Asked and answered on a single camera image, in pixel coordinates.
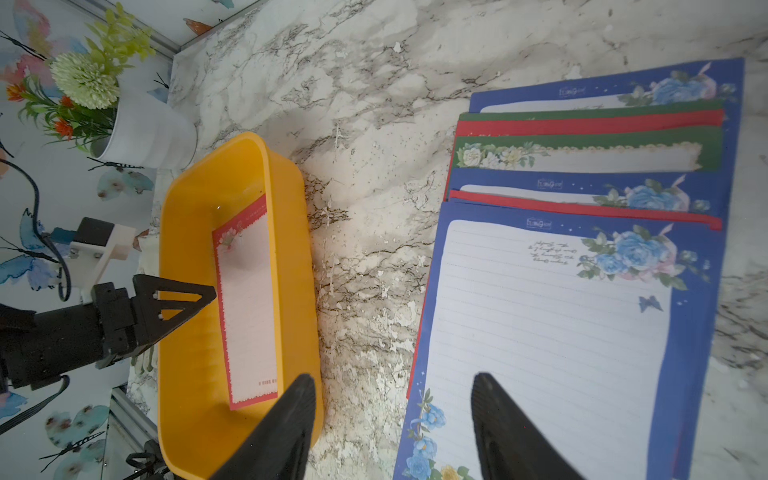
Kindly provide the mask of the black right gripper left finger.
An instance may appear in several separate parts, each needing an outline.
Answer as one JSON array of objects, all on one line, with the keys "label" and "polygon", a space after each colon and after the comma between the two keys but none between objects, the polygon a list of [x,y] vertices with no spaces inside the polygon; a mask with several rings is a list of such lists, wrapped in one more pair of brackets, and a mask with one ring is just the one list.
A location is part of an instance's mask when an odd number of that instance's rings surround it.
[{"label": "black right gripper left finger", "polygon": [[316,418],[316,387],[299,375],[214,479],[302,480]]}]

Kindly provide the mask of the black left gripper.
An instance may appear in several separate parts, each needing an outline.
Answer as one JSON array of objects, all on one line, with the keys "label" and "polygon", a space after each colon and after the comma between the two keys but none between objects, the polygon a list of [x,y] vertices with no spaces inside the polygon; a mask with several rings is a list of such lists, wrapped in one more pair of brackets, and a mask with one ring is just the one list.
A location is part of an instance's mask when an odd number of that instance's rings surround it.
[{"label": "black left gripper", "polygon": [[166,338],[213,302],[216,289],[211,285],[187,283],[137,274],[133,278],[135,296],[113,283],[97,284],[92,289],[103,332],[102,358],[97,369],[136,357]]}]

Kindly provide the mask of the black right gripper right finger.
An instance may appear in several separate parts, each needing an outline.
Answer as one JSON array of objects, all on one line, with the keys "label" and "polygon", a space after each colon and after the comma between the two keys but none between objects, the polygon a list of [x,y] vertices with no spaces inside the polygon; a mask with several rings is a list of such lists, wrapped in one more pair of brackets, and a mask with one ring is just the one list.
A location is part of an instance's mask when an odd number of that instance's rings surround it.
[{"label": "black right gripper right finger", "polygon": [[582,479],[489,373],[474,377],[471,412],[483,479]]}]

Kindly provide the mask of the red stationery paper bottom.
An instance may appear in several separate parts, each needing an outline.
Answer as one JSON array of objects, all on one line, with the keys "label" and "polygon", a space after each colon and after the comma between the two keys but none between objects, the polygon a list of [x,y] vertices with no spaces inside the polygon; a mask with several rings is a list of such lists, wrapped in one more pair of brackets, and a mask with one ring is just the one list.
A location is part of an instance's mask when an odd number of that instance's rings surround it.
[{"label": "red stationery paper bottom", "polygon": [[455,192],[440,222],[413,384],[476,368],[531,400],[701,397],[722,220]]}]

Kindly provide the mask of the blue stationery paper bottom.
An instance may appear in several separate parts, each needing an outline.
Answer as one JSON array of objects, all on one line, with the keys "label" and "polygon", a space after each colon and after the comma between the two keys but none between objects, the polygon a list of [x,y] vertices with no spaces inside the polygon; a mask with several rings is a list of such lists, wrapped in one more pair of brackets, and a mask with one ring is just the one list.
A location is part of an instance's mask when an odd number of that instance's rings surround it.
[{"label": "blue stationery paper bottom", "polygon": [[719,217],[718,174],[556,173],[455,167],[447,191]]}]

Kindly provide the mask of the red tulip stationery paper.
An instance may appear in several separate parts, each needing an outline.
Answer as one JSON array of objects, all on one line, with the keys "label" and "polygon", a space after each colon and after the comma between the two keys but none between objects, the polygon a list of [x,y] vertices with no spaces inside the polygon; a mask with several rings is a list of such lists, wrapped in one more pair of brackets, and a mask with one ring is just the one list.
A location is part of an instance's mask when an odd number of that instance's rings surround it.
[{"label": "red tulip stationery paper", "polygon": [[697,126],[721,127],[725,111],[703,110],[594,119],[459,121],[458,137],[592,135],[651,132]]}]

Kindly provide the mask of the green floral stationery paper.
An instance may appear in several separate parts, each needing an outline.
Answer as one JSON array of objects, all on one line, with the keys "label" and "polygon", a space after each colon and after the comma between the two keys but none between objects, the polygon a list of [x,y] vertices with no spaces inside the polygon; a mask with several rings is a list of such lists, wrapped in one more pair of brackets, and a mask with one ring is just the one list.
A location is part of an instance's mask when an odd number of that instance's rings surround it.
[{"label": "green floral stationery paper", "polygon": [[520,121],[520,120],[566,120],[566,119],[596,119],[617,118],[647,115],[666,115],[676,113],[693,113],[701,111],[724,110],[723,100],[702,100],[694,102],[679,102],[667,105],[649,105],[640,107],[620,108],[587,108],[576,110],[501,112],[501,113],[463,113],[460,121]]}]

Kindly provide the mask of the blue floral stationery paper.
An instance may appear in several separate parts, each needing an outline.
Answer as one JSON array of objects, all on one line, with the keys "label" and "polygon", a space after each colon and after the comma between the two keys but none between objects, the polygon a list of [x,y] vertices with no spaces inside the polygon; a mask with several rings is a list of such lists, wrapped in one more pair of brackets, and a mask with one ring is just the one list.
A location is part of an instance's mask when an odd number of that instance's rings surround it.
[{"label": "blue floral stationery paper", "polygon": [[697,61],[601,77],[476,92],[469,111],[541,112],[742,98],[743,58]]}]

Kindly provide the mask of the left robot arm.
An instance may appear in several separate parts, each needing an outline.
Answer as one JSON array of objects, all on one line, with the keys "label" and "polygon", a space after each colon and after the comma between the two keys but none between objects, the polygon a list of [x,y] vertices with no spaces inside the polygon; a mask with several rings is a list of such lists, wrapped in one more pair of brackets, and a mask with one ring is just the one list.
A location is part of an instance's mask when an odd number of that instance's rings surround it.
[{"label": "left robot arm", "polygon": [[89,301],[47,312],[1,307],[1,391],[60,384],[57,393],[2,423],[3,434],[63,393],[69,372],[136,357],[217,298],[211,285],[146,274],[136,274],[133,287],[131,296],[112,283],[96,284]]}]

